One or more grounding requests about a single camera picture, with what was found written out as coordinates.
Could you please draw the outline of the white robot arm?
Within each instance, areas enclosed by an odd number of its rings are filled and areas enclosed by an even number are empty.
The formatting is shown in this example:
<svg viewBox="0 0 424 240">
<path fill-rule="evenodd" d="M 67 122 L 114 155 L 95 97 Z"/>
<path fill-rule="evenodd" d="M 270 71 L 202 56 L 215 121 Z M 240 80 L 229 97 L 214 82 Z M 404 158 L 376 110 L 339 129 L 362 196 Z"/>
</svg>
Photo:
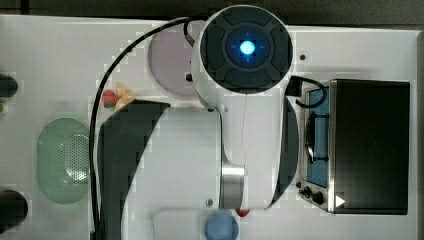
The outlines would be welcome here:
<svg viewBox="0 0 424 240">
<path fill-rule="evenodd" d="M 212 15 L 192 49 L 197 106 L 135 100 L 102 124 L 96 240 L 241 240 L 240 218 L 271 208 L 297 170 L 292 58 L 271 12 Z"/>
</svg>

